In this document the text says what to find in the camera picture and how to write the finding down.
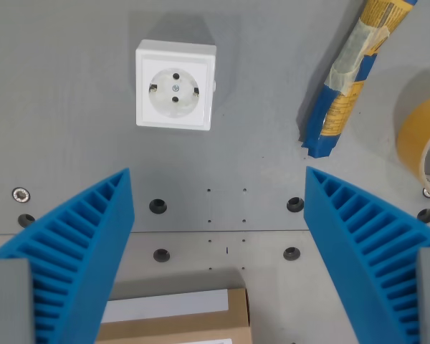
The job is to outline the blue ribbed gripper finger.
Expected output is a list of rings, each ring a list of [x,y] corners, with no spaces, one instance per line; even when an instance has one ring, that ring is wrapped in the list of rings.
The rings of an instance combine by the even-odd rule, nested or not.
[[[133,224],[126,168],[0,246],[0,259],[30,265],[36,343],[95,342]]]
[[[304,219],[358,342],[420,343],[416,260],[430,227],[312,167]]]

